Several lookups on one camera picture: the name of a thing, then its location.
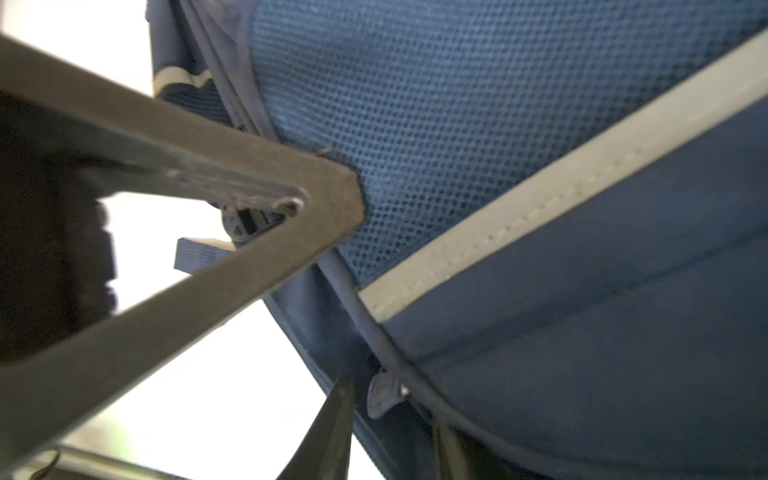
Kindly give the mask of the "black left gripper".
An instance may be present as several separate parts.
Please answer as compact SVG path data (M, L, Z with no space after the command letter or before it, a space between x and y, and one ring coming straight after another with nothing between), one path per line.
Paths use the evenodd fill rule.
M284 222L115 314L117 192ZM1 41L1 458L24 462L364 220L356 175Z

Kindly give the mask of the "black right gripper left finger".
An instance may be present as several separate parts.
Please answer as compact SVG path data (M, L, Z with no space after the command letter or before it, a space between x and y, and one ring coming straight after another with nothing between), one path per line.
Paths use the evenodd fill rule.
M339 379L278 479L346 480L355 415L355 391Z

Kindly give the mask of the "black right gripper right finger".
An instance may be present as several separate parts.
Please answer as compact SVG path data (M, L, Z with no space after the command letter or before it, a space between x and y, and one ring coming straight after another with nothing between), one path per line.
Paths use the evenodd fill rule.
M437 479L474 478L460 436L441 419L433 421L433 445Z

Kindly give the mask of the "navy blue student backpack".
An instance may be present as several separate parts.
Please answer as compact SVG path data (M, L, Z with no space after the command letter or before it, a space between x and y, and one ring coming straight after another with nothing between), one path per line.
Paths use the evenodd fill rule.
M763 1L151 1L158 99L353 170L265 300L387 479L767 475Z

